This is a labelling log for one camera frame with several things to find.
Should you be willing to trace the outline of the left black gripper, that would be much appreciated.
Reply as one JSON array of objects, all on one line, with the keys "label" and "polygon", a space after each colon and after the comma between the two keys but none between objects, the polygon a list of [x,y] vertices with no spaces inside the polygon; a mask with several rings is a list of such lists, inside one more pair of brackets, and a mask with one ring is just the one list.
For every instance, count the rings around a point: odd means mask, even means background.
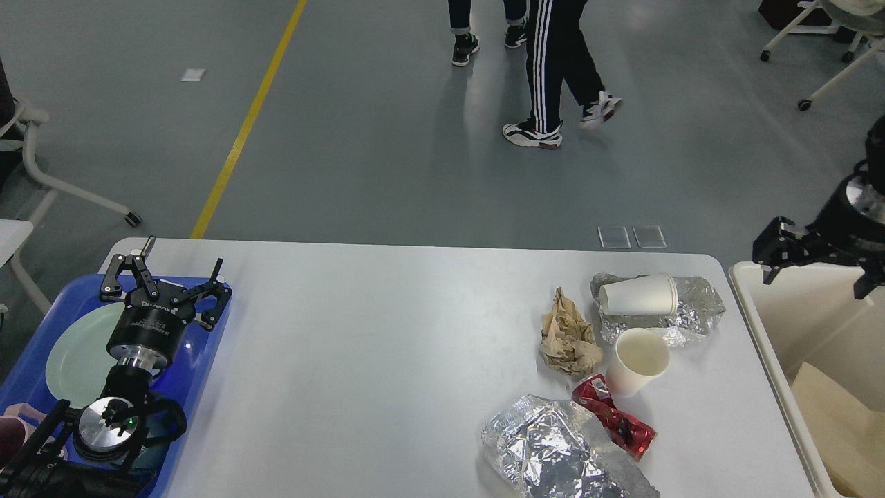
[{"label": "left black gripper", "polygon": [[[156,281],[146,260],[156,238],[148,236],[142,249],[111,258],[98,299],[123,302],[124,310],[106,345],[117,365],[162,371],[174,364],[188,324],[213,331],[233,296],[221,277],[224,259],[217,259],[205,283],[185,288],[165,280]],[[124,290],[119,281],[129,272],[135,287]]]}]

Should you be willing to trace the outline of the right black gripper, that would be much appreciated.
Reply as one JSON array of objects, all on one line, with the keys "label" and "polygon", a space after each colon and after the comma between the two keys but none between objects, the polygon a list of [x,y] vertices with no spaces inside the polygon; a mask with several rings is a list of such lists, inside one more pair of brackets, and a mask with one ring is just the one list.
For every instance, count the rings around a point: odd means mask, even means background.
[{"label": "right black gripper", "polygon": [[883,187],[882,176],[848,176],[807,229],[784,216],[773,218],[752,244],[763,284],[771,284],[781,269],[827,262],[863,268],[853,284],[854,299],[883,287]]}]

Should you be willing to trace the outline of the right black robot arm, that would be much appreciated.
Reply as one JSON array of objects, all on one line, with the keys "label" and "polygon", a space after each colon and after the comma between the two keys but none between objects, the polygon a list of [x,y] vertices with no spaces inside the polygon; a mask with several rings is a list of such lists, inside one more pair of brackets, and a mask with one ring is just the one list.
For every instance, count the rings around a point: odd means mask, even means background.
[{"label": "right black robot arm", "polygon": [[844,177],[815,220],[799,227],[778,216],[752,245],[752,258],[768,286],[781,269],[809,264],[859,267],[855,299],[884,284],[884,123],[879,118],[865,139],[866,155]]}]

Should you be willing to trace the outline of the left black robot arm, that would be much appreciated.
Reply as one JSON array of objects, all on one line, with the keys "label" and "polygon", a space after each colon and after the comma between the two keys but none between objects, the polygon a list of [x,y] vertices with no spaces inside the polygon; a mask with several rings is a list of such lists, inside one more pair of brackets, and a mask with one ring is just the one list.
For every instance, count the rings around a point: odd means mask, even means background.
[{"label": "left black robot arm", "polygon": [[233,290],[152,275],[142,249],[60,293],[2,385],[3,497],[158,497]]}]

